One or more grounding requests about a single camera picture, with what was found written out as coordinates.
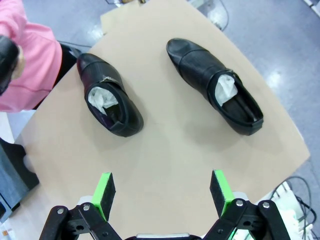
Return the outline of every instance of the black shoe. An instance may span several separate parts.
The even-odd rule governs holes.
[[[239,76],[208,50],[192,41],[173,38],[167,43],[166,51],[181,77],[198,90],[237,133],[251,135],[262,127],[263,113]],[[237,94],[222,106],[215,96],[221,75],[231,76],[237,88]]]
[[[110,132],[122,137],[138,133],[144,126],[144,120],[125,92],[124,85],[117,70],[101,58],[90,54],[81,54],[76,62],[81,81],[84,85],[84,99],[95,118]],[[94,87],[108,90],[117,100],[103,114],[89,103],[88,97]]]

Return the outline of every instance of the bolt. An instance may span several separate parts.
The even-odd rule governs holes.
[[[89,206],[89,205],[84,205],[83,210],[88,211],[88,210],[89,210],[89,208],[90,208],[90,206]]]
[[[262,203],[262,206],[265,208],[265,209],[268,209],[270,207],[270,204],[268,202],[264,202]]]
[[[63,212],[64,212],[63,208],[59,208],[58,211],[57,211],[58,214],[62,214]]]
[[[236,204],[238,207],[242,207],[242,206],[244,205],[244,202],[241,201],[241,200],[237,200],[237,201],[235,202],[235,204]]]

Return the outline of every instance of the gray floor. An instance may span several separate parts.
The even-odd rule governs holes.
[[[58,40],[85,45],[102,36],[100,15],[115,7],[104,0],[23,2],[30,21],[51,27]],[[312,207],[320,214],[320,18],[303,0],[228,0],[225,6],[229,12],[225,34],[265,78],[309,147],[312,157],[295,174],[309,182]],[[16,136],[23,127],[20,115],[8,117]],[[292,183],[308,202],[303,184]],[[320,235],[320,221],[314,229]]]

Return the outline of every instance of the white tissue paper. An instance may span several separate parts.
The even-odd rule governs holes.
[[[237,95],[237,93],[238,89],[235,86],[235,80],[232,78],[232,76],[223,74],[218,78],[214,94],[215,99],[220,106],[232,99],[235,95]]]
[[[98,86],[91,89],[88,101],[104,115],[107,115],[104,108],[107,109],[119,104],[116,97],[110,91]]]

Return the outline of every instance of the wooden table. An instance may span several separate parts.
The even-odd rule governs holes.
[[[261,130],[242,136],[186,84],[166,52],[171,38],[207,48],[238,73],[264,113]],[[18,142],[40,185],[10,219],[17,239],[37,239],[50,209],[73,208],[113,172],[110,223],[137,233],[206,233],[217,219],[209,191],[222,169],[252,202],[308,157],[295,124],[263,78],[227,37],[184,0],[152,0],[104,36],[91,53],[112,64],[144,118],[132,137],[113,135],[92,116],[73,67],[39,107]]]

